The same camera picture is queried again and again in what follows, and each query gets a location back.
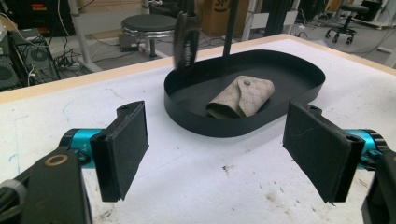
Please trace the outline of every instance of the black pole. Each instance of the black pole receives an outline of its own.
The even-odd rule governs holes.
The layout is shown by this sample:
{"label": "black pole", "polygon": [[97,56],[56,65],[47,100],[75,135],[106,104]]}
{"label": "black pole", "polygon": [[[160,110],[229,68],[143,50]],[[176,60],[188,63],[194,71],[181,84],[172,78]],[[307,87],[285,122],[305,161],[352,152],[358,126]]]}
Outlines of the black pole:
{"label": "black pole", "polygon": [[283,31],[283,23],[286,14],[290,10],[292,0],[275,0],[269,6],[268,22],[265,27],[264,36],[279,35]]}
{"label": "black pole", "polygon": [[236,12],[238,9],[239,0],[231,0],[230,16],[228,17],[227,33],[225,36],[224,50],[223,50],[223,68],[227,65],[227,59],[230,55],[231,43],[233,41],[233,28],[235,27]]}

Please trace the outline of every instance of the stool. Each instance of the stool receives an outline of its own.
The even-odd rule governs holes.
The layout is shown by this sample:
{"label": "stool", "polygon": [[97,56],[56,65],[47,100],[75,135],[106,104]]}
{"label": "stool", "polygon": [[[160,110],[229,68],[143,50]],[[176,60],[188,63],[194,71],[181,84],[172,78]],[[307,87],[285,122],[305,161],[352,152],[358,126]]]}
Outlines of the stool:
{"label": "stool", "polygon": [[126,18],[122,21],[122,31],[126,35],[149,39],[150,59],[155,59],[155,39],[172,35],[176,19],[156,14],[142,14]]}
{"label": "stool", "polygon": [[356,34],[356,31],[349,29],[348,25],[350,23],[350,21],[352,20],[352,17],[355,16],[356,13],[366,13],[369,11],[368,7],[364,7],[364,6],[356,6],[356,5],[350,5],[350,4],[343,4],[340,7],[341,9],[343,9],[344,11],[350,11],[352,12],[346,19],[346,23],[344,24],[343,27],[334,27],[332,29],[330,29],[327,33],[326,33],[326,38],[330,37],[330,31],[335,31],[336,34],[334,36],[334,39],[332,40],[333,43],[337,43],[338,37],[340,36],[340,34],[346,34],[346,35],[350,35],[350,37],[346,40],[347,44],[351,44],[353,41],[353,36]]}

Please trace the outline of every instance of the floor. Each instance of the floor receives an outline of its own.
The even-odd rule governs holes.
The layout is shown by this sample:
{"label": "floor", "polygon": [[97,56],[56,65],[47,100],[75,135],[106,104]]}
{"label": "floor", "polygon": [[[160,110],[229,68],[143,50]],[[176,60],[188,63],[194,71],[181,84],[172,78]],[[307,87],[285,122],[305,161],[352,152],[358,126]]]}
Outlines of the floor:
{"label": "floor", "polygon": [[[388,27],[378,28],[366,23],[352,22],[350,27],[358,32],[352,44],[347,44],[347,35],[340,35],[337,43],[332,42],[332,36],[334,34],[332,34],[330,38],[325,37],[326,32],[331,27],[341,26],[344,22],[345,18],[341,18],[339,21],[312,20],[306,24],[296,23],[292,26],[290,34],[382,64],[388,58],[389,54],[377,50],[378,47],[387,49],[394,49],[396,47],[396,29],[394,24],[390,24]],[[262,32],[261,30],[252,31],[249,39],[262,37]],[[54,38],[51,40],[50,49],[53,57],[57,58],[63,54],[64,43],[64,38]],[[87,43],[89,45],[92,61],[103,70],[142,63],[149,60],[148,54],[142,50],[138,52],[121,52],[117,38],[95,39],[91,37],[91,39],[87,40]],[[221,37],[209,37],[205,34],[201,34],[199,49],[222,46],[223,43],[224,40]],[[172,56],[173,37],[166,37],[158,40],[156,49],[165,55]],[[69,52],[66,56],[69,59],[73,59],[74,62],[77,62],[78,57],[81,56],[75,36],[68,37],[67,39],[65,51],[67,52],[69,50],[72,50],[73,53]],[[77,63],[61,69],[62,78],[83,76],[89,73],[90,71],[84,67],[78,66]]]}

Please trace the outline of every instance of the round stool seat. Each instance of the round stool seat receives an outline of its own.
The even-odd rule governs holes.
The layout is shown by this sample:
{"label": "round stool seat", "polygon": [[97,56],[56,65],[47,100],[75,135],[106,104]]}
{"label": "round stool seat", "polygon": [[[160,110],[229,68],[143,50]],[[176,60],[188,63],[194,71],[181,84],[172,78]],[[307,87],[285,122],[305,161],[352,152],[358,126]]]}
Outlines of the round stool seat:
{"label": "round stool seat", "polygon": [[369,11],[368,7],[351,5],[351,4],[343,4],[343,5],[341,5],[341,9],[343,9],[345,11],[351,11],[351,12],[357,12],[357,13],[366,13]]}
{"label": "round stool seat", "polygon": [[171,35],[174,32],[175,25],[175,18],[156,14],[131,16],[121,23],[122,31],[125,34],[148,38]]}

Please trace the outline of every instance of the computer tower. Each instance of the computer tower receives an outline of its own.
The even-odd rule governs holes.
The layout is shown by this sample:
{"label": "computer tower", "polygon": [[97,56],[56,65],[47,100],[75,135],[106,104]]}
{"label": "computer tower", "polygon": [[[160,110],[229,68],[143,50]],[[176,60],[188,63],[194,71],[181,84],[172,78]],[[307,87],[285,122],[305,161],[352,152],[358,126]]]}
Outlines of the computer tower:
{"label": "computer tower", "polygon": [[17,89],[21,86],[23,75],[20,74],[17,67],[20,64],[16,61],[17,59],[14,57],[15,52],[12,52],[12,50],[9,36],[6,35],[0,41],[0,91]]}
{"label": "computer tower", "polygon": [[19,29],[37,28],[43,36],[47,37],[66,36],[66,31],[70,35],[75,33],[67,0],[3,1],[6,14],[18,24]]}
{"label": "computer tower", "polygon": [[33,80],[32,84],[60,79],[49,46],[37,29],[13,31],[11,35],[26,70],[30,75],[34,74],[30,76]]}

